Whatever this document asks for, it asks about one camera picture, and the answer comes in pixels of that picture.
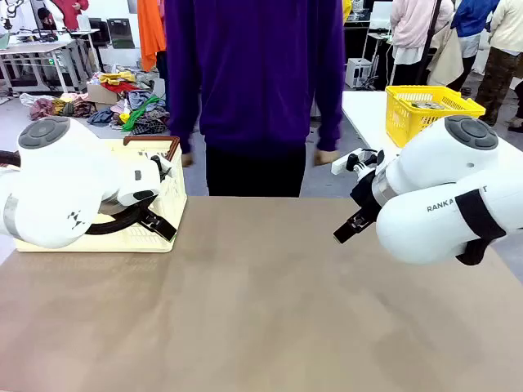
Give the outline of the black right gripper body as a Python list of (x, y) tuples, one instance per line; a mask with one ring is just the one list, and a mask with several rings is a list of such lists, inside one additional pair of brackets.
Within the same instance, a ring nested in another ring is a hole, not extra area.
[(382, 206), (387, 202), (382, 194), (381, 185), (385, 184), (383, 172), (377, 174), (375, 171), (359, 171), (355, 188), (351, 191), (351, 197), (360, 207), (351, 221), (375, 221), (378, 218)]

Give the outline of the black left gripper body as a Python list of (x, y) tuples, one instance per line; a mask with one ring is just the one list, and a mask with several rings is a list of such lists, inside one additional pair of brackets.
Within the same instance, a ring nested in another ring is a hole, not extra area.
[(140, 225), (161, 225), (164, 219), (153, 211), (151, 205), (155, 198), (147, 198), (140, 201), (136, 206), (138, 208), (138, 217), (136, 222)]

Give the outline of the person's left hand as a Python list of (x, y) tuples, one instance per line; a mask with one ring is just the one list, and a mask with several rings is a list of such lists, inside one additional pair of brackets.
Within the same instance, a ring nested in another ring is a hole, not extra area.
[(316, 149), (314, 153), (314, 166), (323, 166), (333, 163), (339, 158), (339, 152), (334, 151), (323, 151)]

